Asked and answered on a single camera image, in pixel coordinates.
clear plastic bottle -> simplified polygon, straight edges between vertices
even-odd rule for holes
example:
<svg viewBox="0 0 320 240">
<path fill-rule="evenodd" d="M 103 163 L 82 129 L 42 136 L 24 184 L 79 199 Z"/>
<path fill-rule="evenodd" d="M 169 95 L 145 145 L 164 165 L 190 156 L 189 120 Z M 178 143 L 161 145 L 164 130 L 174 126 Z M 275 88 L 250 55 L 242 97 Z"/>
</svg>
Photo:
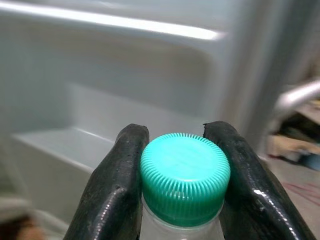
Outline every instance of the clear plastic bottle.
<svg viewBox="0 0 320 240">
<path fill-rule="evenodd" d="M 206 138 L 169 133 L 141 157 L 143 211 L 140 240 L 224 240 L 219 212 L 230 167 Z"/>
</svg>

